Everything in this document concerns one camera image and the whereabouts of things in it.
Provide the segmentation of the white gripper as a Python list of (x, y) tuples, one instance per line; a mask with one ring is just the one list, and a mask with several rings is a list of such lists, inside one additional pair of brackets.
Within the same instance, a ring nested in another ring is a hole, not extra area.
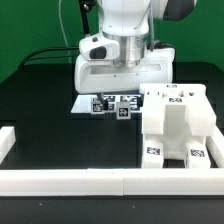
[(173, 48), (155, 49), (134, 67), (116, 67), (112, 61), (87, 61), (79, 56), (75, 66), (75, 89), (80, 94), (97, 93), (106, 110), (103, 93), (138, 90), (142, 83), (171, 83), (174, 56)]

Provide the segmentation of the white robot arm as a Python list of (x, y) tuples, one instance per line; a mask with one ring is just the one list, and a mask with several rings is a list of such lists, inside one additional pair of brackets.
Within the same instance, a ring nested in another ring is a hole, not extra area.
[(107, 92), (136, 90), (142, 83), (170, 83), (175, 50), (154, 40), (154, 19), (180, 21), (197, 0), (97, 0), (99, 32), (79, 42), (74, 84), (95, 94), (91, 110), (108, 108)]

